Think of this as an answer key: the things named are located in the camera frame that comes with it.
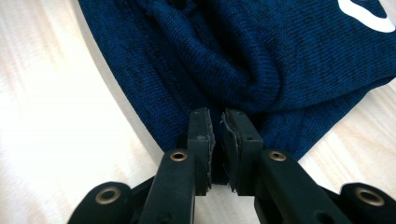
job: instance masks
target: white logo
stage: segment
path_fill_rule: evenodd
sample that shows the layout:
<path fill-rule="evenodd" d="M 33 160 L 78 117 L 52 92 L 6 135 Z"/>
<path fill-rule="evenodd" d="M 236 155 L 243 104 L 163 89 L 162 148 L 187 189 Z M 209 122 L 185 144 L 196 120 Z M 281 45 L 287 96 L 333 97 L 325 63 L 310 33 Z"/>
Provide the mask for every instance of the white logo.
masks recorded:
<path fill-rule="evenodd" d="M 390 33 L 396 29 L 395 24 L 393 24 L 388 16 L 385 19 L 379 18 L 373 15 L 373 13 L 366 8 L 361 7 L 350 0 L 338 0 L 338 5 L 345 14 L 355 18 L 373 30 Z"/>

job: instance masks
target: light wood surface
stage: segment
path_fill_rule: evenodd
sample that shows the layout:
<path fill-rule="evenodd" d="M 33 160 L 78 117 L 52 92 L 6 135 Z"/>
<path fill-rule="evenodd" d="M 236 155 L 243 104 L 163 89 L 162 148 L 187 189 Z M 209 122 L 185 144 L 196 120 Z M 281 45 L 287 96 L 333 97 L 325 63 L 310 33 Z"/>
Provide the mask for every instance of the light wood surface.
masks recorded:
<path fill-rule="evenodd" d="M 134 187 L 161 156 L 77 1 L 0 1 L 0 223 L 65 223 L 90 189 Z M 300 163 L 333 191 L 363 182 L 396 198 L 396 81 L 369 92 Z M 196 200 L 195 223 L 257 222 L 252 198 L 227 186 Z"/>

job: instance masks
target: knit fabric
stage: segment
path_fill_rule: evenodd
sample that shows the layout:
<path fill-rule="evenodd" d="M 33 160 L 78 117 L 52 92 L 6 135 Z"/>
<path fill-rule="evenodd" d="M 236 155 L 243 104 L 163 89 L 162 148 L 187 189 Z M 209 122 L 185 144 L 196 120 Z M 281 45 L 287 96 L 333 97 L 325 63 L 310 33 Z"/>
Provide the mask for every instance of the knit fabric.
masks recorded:
<path fill-rule="evenodd" d="M 111 71 L 162 150 L 207 107 L 245 111 L 267 147 L 300 159 L 396 75 L 396 32 L 337 0 L 79 0 Z M 357 1 L 385 18 L 376 1 Z M 215 150 L 213 163 L 221 163 Z"/>

